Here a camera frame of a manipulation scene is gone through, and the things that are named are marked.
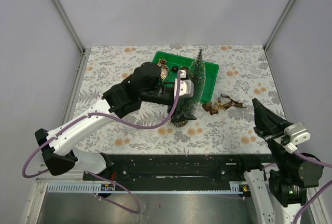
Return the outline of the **green plastic tray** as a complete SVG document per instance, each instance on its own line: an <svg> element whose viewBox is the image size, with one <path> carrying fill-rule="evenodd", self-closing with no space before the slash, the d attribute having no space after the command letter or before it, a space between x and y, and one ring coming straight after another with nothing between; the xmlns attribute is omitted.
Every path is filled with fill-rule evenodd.
<svg viewBox="0 0 332 224"><path fill-rule="evenodd" d="M179 71L184 66L189 68L187 76L193 82L195 91L201 96L200 102L207 103L212 99L219 66L206 62L201 49L195 59L158 51L153 58L153 63L157 64L159 59L167 60L166 65L161 66L169 72L168 79L163 83L170 85L175 81L176 72L172 71L172 67L177 66Z"/></svg>

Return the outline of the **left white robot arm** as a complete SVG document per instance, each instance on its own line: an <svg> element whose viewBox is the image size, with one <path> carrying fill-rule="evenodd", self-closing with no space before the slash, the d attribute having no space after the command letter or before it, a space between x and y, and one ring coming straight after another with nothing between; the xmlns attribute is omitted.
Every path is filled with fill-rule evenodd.
<svg viewBox="0 0 332 224"><path fill-rule="evenodd" d="M48 172L58 176L70 170L87 171L101 180L109 179L113 168L104 155L79 151L75 146L112 122L120 122L135 129L150 130L161 127L169 120L194 120L195 116L177 108L181 98L190 99L193 95L194 84L186 71L178 71L174 85L166 87L161 83L161 67L152 62L143 63L128 78L103 93L94 105L76 118L56 129L39 129L35 132ZM168 106L167 117L159 124L151 126L124 121L126 115L141 108L142 102Z"/></svg>

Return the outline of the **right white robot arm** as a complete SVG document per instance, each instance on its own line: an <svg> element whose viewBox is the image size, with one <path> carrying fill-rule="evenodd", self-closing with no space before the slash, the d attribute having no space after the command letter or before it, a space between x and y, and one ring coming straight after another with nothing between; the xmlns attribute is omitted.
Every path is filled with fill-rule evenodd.
<svg viewBox="0 0 332 224"><path fill-rule="evenodd" d="M257 98L252 103L254 132L267 143L277 170L266 173L267 166L256 159L239 164L236 174L248 184L258 223L299 223L302 214L331 186L328 182L307 198L307 190L319 186L323 169L331 164L299 152L298 145L311 136L302 123L283 119Z"/></svg>

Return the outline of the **brown ribbon bow decoration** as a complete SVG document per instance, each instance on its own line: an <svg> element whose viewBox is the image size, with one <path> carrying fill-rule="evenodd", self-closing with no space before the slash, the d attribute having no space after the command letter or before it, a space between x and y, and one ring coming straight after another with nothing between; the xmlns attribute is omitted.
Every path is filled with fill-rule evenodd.
<svg viewBox="0 0 332 224"><path fill-rule="evenodd" d="M218 114L220 110L228 110L231 107L247 108L247 106L239 101L234 100L226 94L221 94L215 102L207 102L202 104L203 109L210 115Z"/></svg>

